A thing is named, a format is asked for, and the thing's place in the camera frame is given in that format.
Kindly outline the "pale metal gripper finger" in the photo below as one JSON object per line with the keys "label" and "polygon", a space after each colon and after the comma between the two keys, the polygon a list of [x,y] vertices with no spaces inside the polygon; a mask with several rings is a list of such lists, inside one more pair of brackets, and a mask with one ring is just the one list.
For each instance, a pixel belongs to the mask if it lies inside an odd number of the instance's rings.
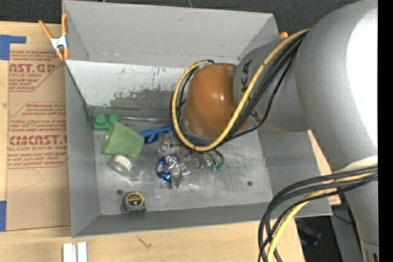
{"label": "pale metal gripper finger", "polygon": [[184,180],[184,177],[189,175],[191,172],[187,169],[184,164],[174,163],[170,166],[171,174],[171,187],[179,188]]}
{"label": "pale metal gripper finger", "polygon": [[161,156],[168,156],[172,154],[177,154],[181,149],[180,144],[178,143],[177,139],[174,138],[170,134],[165,134],[162,137],[158,153]]}

